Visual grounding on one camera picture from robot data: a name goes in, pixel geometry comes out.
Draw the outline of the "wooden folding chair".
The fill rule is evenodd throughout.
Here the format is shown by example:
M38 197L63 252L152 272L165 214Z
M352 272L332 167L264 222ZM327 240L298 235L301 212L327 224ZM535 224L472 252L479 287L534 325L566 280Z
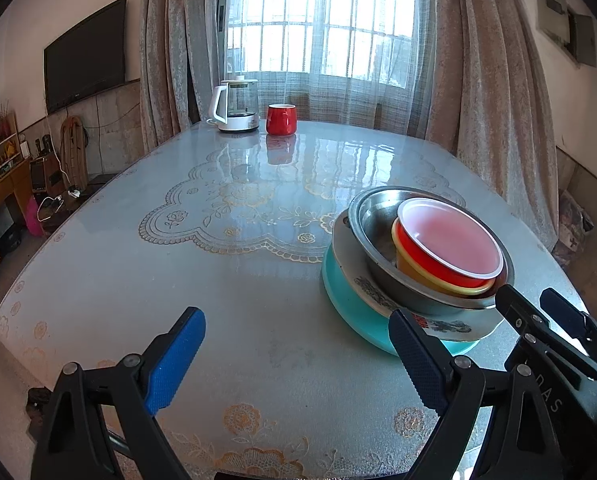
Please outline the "wooden folding chair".
M61 125L60 161L71 185L84 190L88 184L86 133L82 120L67 116Z

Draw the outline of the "dark low bench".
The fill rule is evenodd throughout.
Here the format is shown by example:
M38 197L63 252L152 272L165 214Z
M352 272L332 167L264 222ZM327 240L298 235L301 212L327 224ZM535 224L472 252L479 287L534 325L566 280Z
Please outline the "dark low bench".
M79 192L77 197L71 196L67 191L55 198L50 196L42 197L38 194L38 200L41 200L42 197L44 202L40 205L38 211L38 219L44 232L47 235L56 232L59 226L70 218L77 209L85 202L88 202L92 196L96 195L101 188L104 188L115 177L116 174L99 174Z

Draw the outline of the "stainless steel bowl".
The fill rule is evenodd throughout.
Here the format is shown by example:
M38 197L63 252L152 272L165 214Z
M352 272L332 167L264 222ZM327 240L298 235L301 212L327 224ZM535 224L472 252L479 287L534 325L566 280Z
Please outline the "stainless steel bowl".
M387 297L417 313L447 315L458 312L488 312L495 307L496 292L515 281L514 266L507 249L502 248L502 270L487 292L472 298L436 292L397 269L396 246L391 239L391 225L397 219L397 208L405 200L429 198L448 206L449 200L438 195L406 188L379 186L363 191L347 210L349 229L356 238L371 278Z

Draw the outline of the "right beige curtain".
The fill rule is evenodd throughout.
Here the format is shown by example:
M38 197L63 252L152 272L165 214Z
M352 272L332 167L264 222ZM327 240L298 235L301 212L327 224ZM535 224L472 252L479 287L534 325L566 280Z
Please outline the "right beige curtain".
M455 155L552 249L559 238L547 82L523 0L435 0L427 140Z

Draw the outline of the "yellow plastic bowl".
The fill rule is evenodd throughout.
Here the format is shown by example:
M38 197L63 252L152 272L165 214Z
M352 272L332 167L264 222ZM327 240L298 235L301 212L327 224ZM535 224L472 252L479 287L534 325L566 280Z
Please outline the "yellow plastic bowl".
M488 292L495 284L493 278L467 278L430 257L411 240L398 219L391 226L391 239L396 247L399 271L436 292L458 297L475 297Z

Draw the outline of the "pink bag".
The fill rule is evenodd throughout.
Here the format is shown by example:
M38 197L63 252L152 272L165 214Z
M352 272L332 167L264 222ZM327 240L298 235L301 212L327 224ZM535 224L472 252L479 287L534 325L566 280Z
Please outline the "pink bag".
M42 223L38 218L38 211L39 206L35 200L35 197L32 196L28 202L25 209L25 223L28 229L28 232L36 237L45 237L44 228L42 227Z

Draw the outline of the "wooden sideboard cabinet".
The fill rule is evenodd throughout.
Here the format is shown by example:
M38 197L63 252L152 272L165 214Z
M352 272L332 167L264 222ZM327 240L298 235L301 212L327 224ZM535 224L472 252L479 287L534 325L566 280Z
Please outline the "wooden sideboard cabinet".
M29 166L24 159L0 179L0 238L12 226L25 226L27 204L33 196Z

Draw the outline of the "black wall television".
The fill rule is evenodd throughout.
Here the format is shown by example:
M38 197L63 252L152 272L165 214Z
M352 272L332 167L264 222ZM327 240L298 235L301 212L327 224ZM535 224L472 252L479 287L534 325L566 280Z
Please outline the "black wall television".
M125 82L126 6L113 1L44 49L49 114Z

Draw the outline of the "white glass electric kettle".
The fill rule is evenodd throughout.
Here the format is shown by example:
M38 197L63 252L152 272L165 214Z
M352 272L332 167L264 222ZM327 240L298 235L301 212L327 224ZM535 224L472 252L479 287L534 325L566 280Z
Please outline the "white glass electric kettle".
M210 100L210 122L225 133L251 132L259 126L258 80L244 75L224 79Z

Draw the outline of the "white plate red characters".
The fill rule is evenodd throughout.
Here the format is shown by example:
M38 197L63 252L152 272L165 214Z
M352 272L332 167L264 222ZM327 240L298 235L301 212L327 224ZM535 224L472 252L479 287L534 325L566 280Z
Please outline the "white plate red characters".
M345 280L360 299L368 304L381 318L389 318L401 308L379 287L369 270L369 263L353 231L349 226L347 210L335 220L332 230L332 250ZM488 337L503 322L496 309L430 315L411 311L425 333L449 341L477 341Z

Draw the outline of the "beige curtain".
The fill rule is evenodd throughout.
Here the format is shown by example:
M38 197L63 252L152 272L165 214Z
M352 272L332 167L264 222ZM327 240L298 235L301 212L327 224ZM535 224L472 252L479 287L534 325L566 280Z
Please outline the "beige curtain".
M218 0L141 0L143 150L210 117L220 78Z
M547 82L523 0L435 0L427 140L455 155L552 249L559 238Z

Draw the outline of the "window with metal bars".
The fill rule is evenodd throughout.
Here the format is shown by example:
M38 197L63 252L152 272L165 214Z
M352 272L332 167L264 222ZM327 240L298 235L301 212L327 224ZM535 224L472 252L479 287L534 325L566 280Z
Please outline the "window with metal bars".
M410 89L432 0L226 0L228 74L315 74Z

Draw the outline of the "turquoise plate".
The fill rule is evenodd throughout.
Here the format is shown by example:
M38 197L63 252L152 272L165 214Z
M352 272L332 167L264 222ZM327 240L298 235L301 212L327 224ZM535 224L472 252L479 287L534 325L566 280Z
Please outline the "turquoise plate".
M335 260L331 247L327 248L322 268L322 281L327 296L335 307L339 316L369 344L379 348L392 356L398 356L391 338L388 333L388 318L376 313L368 304L366 304L356 292L349 286L344 278L343 272ZM446 349L453 355L466 354L469 350L475 348L477 340L468 341L463 338L464 333L458 333L458 341L450 340L449 335L455 335L455 332L439 332L439 328L455 328L455 325L448 325L445 322L430 320L424 316L413 313L417 322L421 325L425 333L429 336L437 337L441 340Z

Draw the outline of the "left beige curtain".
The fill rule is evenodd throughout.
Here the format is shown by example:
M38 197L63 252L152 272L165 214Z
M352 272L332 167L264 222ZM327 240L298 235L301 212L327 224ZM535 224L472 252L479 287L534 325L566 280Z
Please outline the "left beige curtain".
M210 117L220 78L218 0L141 0L143 150Z

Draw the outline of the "red plastic bowl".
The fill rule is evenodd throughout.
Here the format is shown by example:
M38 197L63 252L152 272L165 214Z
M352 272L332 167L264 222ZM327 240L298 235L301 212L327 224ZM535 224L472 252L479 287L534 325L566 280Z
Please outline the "red plastic bowl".
M413 198L397 208L397 219L423 252L467 278L490 280L501 274L498 242L472 216L438 200Z

